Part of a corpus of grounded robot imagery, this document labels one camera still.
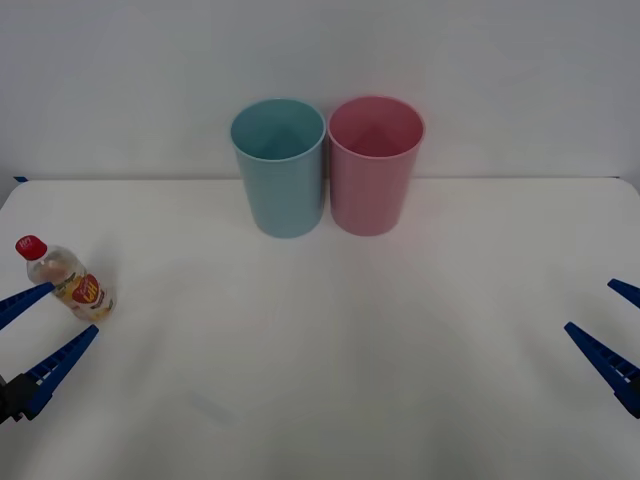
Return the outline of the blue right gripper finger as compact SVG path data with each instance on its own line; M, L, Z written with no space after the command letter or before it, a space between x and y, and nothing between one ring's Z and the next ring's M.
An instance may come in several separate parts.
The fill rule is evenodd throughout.
M616 399L639 418L639 368L572 322L564 330L612 389Z
M640 288L618 279L611 279L607 286L634 306L640 306Z

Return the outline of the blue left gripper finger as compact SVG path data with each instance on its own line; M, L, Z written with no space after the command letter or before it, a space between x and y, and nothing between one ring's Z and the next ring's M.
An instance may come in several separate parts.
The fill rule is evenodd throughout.
M40 363L4 383L3 420L36 418L98 333L98 327L90 325Z
M51 282L46 282L1 300L0 329L4 329L53 290L54 285Z

